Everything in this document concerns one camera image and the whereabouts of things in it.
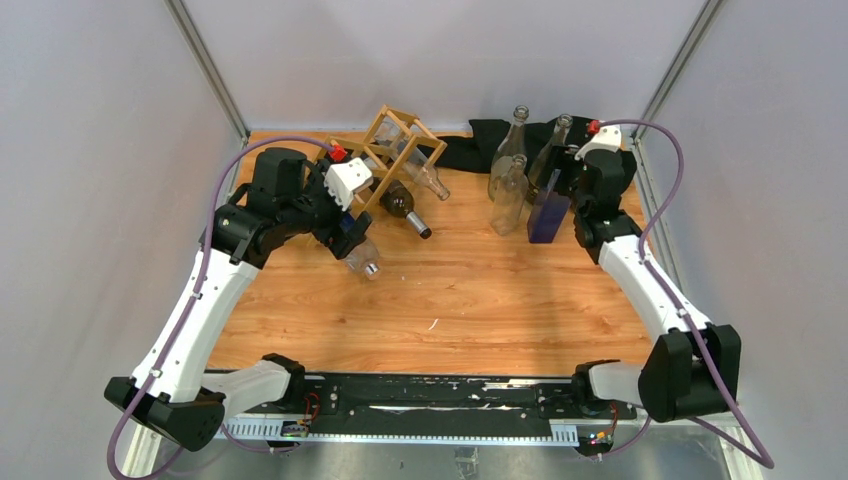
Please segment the clear bottle white label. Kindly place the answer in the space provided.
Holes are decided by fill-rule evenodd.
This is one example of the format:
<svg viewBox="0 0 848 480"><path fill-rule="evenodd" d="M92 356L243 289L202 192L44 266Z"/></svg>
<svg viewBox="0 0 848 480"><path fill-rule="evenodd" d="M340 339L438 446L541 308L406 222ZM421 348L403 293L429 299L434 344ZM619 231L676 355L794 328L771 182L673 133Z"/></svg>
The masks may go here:
<svg viewBox="0 0 848 480"><path fill-rule="evenodd" d="M563 146L567 135L573 125L573 117L569 114L561 114L557 117L553 132L534 159L527 174L528 190L525 201L532 206L540 189L541 177L551 157L552 150L557 146Z"/></svg>

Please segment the clear bottle gold black label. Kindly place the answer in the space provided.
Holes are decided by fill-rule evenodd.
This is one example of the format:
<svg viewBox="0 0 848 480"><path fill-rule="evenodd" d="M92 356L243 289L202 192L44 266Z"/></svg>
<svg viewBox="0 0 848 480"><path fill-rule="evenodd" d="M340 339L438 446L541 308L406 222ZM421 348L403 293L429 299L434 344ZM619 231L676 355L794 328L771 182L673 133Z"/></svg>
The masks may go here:
<svg viewBox="0 0 848 480"><path fill-rule="evenodd" d="M525 126L528 117L529 108L526 105L518 105L515 107L508 132L496 149L492 158L487 189L490 200L495 199L497 189L496 183L498 179L508 171L512 158L515 155L525 155L527 153L525 143Z"/></svg>

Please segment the blue BLU labelled bottle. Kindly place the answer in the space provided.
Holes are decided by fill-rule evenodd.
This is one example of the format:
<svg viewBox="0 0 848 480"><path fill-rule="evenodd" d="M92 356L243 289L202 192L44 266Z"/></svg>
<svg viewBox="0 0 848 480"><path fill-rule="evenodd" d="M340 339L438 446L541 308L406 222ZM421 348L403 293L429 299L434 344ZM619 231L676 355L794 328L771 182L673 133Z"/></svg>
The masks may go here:
<svg viewBox="0 0 848 480"><path fill-rule="evenodd" d="M531 244L552 243L570 208L569 196L557 190L561 173L560 169L554 169L547 185L537 192L527 222L527 237Z"/></svg>

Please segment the clear square bottle silver cap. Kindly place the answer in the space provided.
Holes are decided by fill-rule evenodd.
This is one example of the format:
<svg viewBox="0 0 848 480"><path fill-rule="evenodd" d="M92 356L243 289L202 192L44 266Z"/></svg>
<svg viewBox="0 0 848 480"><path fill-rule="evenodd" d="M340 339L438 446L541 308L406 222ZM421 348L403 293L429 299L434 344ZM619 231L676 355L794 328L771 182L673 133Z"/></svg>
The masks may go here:
<svg viewBox="0 0 848 480"><path fill-rule="evenodd" d="M507 170L494 184L493 211L490 226L500 236L506 236L518 226L529 181L525 175L525 155L508 157Z"/></svg>

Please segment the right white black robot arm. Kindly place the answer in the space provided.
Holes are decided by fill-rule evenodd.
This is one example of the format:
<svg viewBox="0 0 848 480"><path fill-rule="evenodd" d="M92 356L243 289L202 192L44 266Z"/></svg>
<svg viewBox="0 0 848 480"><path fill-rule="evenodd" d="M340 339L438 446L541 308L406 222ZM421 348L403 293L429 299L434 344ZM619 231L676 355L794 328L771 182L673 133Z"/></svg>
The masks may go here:
<svg viewBox="0 0 848 480"><path fill-rule="evenodd" d="M741 338L695 308L656 264L642 229L621 209L635 171L631 154L595 149L582 159L572 147L551 152L552 190L574 212L578 244L619 286L649 332L643 365L620 360L580 364L571 403L596 417L612 402L643 407L657 422L724 413L736 404Z"/></svg>

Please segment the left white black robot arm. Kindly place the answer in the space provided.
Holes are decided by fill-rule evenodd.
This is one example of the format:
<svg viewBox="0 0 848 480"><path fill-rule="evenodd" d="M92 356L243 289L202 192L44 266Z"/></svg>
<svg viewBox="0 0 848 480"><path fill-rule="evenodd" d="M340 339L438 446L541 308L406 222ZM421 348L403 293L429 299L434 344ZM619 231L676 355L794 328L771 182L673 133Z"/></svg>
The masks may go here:
<svg viewBox="0 0 848 480"><path fill-rule="evenodd" d="M149 354L130 376L112 378L105 398L191 452L203 449L227 420L261 404L298 411L308 395L297 361L267 354L225 374L210 374L206 366L274 250L311 235L340 260L365 241L371 217L350 210L373 180L366 163L340 147L319 162L289 148L261 152L252 179L213 211L189 281Z"/></svg>

